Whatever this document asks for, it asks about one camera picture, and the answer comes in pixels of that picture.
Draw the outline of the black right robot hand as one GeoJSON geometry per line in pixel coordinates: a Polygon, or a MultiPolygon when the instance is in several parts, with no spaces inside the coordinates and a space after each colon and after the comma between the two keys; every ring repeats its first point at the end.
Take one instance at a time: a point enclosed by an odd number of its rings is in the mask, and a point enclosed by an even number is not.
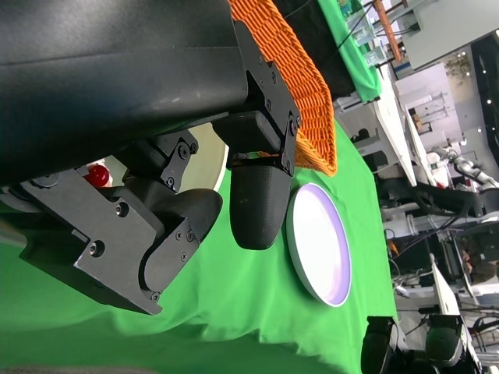
{"type": "Polygon", "coordinates": [[[411,348],[391,317],[370,316],[363,338],[363,373],[482,373],[469,331],[460,316],[433,315],[423,350],[411,348]]]}

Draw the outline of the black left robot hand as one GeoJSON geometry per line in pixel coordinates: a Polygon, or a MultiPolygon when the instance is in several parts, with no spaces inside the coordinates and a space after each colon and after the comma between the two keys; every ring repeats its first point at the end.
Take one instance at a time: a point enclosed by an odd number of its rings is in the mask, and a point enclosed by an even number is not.
{"type": "Polygon", "coordinates": [[[181,191],[209,123],[228,146],[230,225],[265,250],[285,219],[300,113],[227,1],[4,1],[1,219],[22,257],[87,297],[156,315],[214,226],[181,191]]]}

